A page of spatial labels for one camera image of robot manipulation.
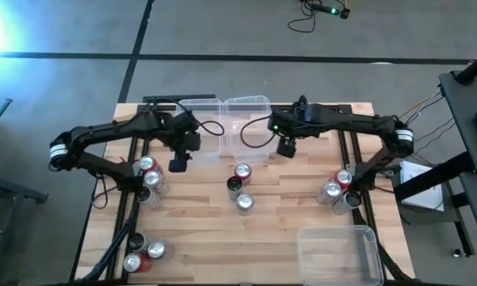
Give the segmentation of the black power strip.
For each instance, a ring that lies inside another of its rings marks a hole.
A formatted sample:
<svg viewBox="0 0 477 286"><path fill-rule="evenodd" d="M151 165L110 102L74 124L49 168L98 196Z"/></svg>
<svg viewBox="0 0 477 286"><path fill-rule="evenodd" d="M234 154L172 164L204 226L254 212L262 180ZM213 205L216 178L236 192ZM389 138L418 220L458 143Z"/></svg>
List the black power strip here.
<svg viewBox="0 0 477 286"><path fill-rule="evenodd" d="M340 13L340 11L337 8L332 6L326 6L322 4L311 4L310 6L313 11L317 11L317 12L322 12L322 13L327 13L332 15L338 15Z"/></svg>

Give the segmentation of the silver can with black lid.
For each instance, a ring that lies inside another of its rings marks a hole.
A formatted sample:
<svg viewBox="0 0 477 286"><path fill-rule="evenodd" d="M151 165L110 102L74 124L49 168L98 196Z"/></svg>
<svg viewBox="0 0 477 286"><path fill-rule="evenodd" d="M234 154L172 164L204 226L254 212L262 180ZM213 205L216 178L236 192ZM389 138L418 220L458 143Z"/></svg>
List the silver can with black lid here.
<svg viewBox="0 0 477 286"><path fill-rule="evenodd" d="M144 252L148 248L148 238L141 233L132 234L128 240L128 247L132 252Z"/></svg>
<svg viewBox="0 0 477 286"><path fill-rule="evenodd" d="M243 192L243 181L238 176L231 176L226 182L227 193L230 200L235 201Z"/></svg>
<svg viewBox="0 0 477 286"><path fill-rule="evenodd" d="M361 197L355 192L346 192L343 194L332 207L335 215L343 215L358 208L361 204Z"/></svg>
<svg viewBox="0 0 477 286"><path fill-rule="evenodd" d="M160 208L161 200L159 195L149 187L142 187L135 192L136 201L151 209Z"/></svg>

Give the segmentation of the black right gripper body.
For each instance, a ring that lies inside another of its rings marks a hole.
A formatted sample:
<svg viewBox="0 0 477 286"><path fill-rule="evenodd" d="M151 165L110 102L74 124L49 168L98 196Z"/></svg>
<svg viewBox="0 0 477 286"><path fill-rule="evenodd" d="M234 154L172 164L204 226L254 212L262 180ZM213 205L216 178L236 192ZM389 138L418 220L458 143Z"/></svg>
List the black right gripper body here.
<svg viewBox="0 0 477 286"><path fill-rule="evenodd" d="M274 110L267 122L267 129L280 137L301 138L302 135L296 127L301 125L302 117L296 113Z"/></svg>

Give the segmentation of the white paper box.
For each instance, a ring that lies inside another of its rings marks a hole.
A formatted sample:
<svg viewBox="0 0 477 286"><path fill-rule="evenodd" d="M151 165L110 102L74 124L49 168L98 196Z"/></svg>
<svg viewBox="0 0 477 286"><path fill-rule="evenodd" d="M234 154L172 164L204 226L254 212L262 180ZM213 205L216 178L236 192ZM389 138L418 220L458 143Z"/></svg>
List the white paper box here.
<svg viewBox="0 0 477 286"><path fill-rule="evenodd" d="M399 163L400 173L396 180L395 190L400 189L403 198L401 203L411 207L424 208L431 211L444 211L444 191L442 184L435 185L433 180L421 181L419 176L431 171L433 168L402 160Z"/></svg>

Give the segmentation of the clear plastic bin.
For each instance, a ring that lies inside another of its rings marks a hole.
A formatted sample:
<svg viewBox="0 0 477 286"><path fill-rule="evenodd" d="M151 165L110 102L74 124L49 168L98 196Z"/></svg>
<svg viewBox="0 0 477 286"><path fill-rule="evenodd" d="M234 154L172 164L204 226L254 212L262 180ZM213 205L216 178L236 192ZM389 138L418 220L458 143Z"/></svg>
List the clear plastic bin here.
<svg viewBox="0 0 477 286"><path fill-rule="evenodd" d="M189 165L213 164L219 161L224 147L222 122L222 102L220 99L184 99L182 105L175 108L175 115L184 110L191 110L195 118L203 124L197 132L200 134L201 146L198 151L190 152Z"/></svg>
<svg viewBox="0 0 477 286"><path fill-rule="evenodd" d="M226 154L236 163L268 160L275 152L277 137L267 129L271 103L264 95L252 95L224 101Z"/></svg>
<svg viewBox="0 0 477 286"><path fill-rule="evenodd" d="M369 226L304 228L297 243L304 286L383 286L379 247Z"/></svg>

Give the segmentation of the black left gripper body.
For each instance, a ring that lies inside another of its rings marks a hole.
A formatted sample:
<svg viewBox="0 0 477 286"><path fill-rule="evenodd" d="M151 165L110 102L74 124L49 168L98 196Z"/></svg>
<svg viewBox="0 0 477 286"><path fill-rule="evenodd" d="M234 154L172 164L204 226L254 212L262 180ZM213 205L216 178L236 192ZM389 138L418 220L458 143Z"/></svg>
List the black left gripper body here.
<svg viewBox="0 0 477 286"><path fill-rule="evenodd" d="M176 156L184 156L187 152L199 151L201 135L197 132L198 121L191 111L185 111L173 117L171 129L174 133L172 149Z"/></svg>

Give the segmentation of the black pole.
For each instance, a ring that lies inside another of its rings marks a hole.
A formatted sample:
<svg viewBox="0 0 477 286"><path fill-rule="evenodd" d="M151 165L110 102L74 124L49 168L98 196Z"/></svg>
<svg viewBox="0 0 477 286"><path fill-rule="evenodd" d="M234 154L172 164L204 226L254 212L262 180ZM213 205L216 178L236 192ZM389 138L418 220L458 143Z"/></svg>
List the black pole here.
<svg viewBox="0 0 477 286"><path fill-rule="evenodd" d="M468 65L463 71L452 71L453 79L464 86L470 85L477 76L477 60Z"/></svg>

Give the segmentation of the black aluminium table frame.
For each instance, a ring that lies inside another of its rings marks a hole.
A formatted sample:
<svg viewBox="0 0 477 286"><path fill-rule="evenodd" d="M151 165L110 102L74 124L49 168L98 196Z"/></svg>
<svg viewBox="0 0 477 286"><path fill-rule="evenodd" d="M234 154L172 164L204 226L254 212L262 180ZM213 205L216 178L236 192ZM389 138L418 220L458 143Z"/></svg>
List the black aluminium table frame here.
<svg viewBox="0 0 477 286"><path fill-rule="evenodd" d="M317 207L316 191L344 159L355 163L353 146L368 160L381 147L378 137L337 131L297 143L294 159L277 155L254 163L251 193L256 199L250 216L240 216L225 190L233 174L227 155L216 164L190 161L186 172L167 173L170 192L159 210L140 207L137 231L172 242L175 254L149 272L123 273L126 242L118 250L110 280L123 284L300 284L296 237L308 226L343 226L352 215L333 215ZM107 207L90 206L80 251L70 280L88 274L109 247L116 228L132 210L133 193L108 194ZM402 220L393 194L372 191L371 207L376 237L402 271L414 277Z"/></svg>

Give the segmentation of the black desk beam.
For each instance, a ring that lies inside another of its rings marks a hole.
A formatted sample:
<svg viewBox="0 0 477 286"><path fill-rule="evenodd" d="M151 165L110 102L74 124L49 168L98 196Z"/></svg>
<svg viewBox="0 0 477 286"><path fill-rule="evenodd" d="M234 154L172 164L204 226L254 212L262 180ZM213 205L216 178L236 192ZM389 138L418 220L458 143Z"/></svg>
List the black desk beam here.
<svg viewBox="0 0 477 286"><path fill-rule="evenodd" d="M475 165L468 152L463 152L447 161L431 168L421 175L415 176L394 188L395 198L402 201L417 195L431 187L456 178L460 173L472 172Z"/></svg>

